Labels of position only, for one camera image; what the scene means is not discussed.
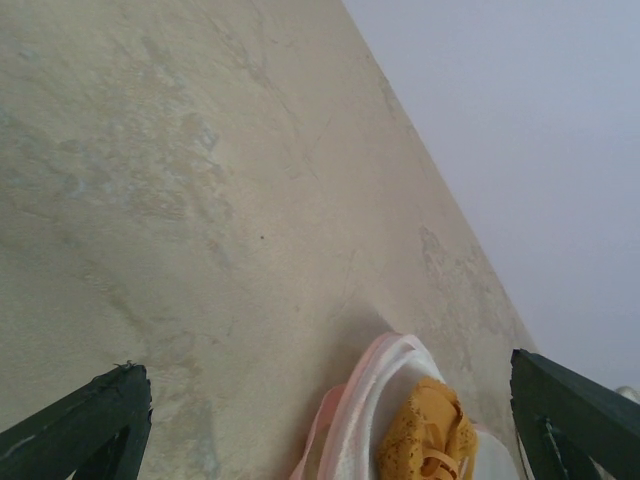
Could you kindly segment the floral mesh laundry bag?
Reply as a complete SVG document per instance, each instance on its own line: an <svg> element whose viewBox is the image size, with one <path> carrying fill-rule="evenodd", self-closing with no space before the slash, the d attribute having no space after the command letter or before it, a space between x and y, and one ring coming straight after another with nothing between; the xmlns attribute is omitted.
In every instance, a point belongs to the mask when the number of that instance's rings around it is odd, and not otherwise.
<svg viewBox="0 0 640 480"><path fill-rule="evenodd" d="M448 386L415 336L388 332L375 339L348 381L324 396L292 478L381 479L377 449L397 411L424 377ZM478 438L471 479L518 478L508 449L469 419Z"/></svg>

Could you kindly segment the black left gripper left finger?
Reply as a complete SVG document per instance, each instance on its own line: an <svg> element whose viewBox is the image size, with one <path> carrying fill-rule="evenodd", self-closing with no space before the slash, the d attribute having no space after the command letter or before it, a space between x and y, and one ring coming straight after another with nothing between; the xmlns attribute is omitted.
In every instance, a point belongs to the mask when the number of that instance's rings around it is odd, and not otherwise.
<svg viewBox="0 0 640 480"><path fill-rule="evenodd" d="M151 382L127 362L1 433L3 479L136 479L152 422Z"/></svg>

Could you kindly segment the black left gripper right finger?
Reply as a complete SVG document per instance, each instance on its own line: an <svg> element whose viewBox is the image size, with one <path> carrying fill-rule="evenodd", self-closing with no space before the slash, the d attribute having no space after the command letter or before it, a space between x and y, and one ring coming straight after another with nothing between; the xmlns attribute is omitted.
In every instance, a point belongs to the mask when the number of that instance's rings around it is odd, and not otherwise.
<svg viewBox="0 0 640 480"><path fill-rule="evenodd" d="M511 367L511 409L535 479L639 477L637 402L524 349Z"/></svg>

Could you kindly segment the orange lace bra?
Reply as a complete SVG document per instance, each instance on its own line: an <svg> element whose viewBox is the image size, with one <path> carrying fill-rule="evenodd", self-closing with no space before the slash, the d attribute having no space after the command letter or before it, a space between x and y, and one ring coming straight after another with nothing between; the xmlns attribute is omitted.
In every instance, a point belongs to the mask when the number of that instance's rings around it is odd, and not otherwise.
<svg viewBox="0 0 640 480"><path fill-rule="evenodd" d="M381 479L471 479L478 438L454 390L422 378L376 452Z"/></svg>

